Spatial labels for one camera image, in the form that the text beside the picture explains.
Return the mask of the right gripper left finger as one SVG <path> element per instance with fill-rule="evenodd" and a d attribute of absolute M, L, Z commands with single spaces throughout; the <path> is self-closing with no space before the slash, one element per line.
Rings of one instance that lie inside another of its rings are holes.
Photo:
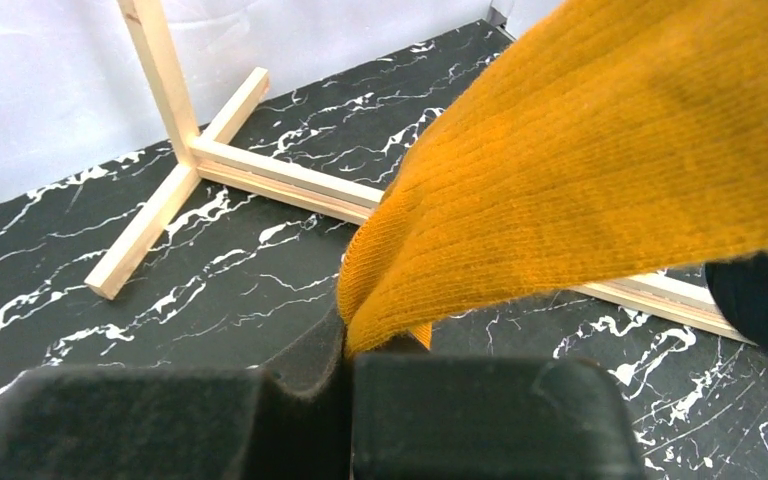
<path fill-rule="evenodd" d="M 345 328 L 254 369 L 39 368 L 0 398 L 0 479 L 345 479 Z"/>

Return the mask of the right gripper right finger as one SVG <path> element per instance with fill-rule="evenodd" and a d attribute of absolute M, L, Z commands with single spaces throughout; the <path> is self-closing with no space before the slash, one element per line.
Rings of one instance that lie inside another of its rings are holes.
<path fill-rule="evenodd" d="M 586 359 L 434 354 L 399 337 L 354 362 L 357 479 L 642 479 L 627 407 Z"/>

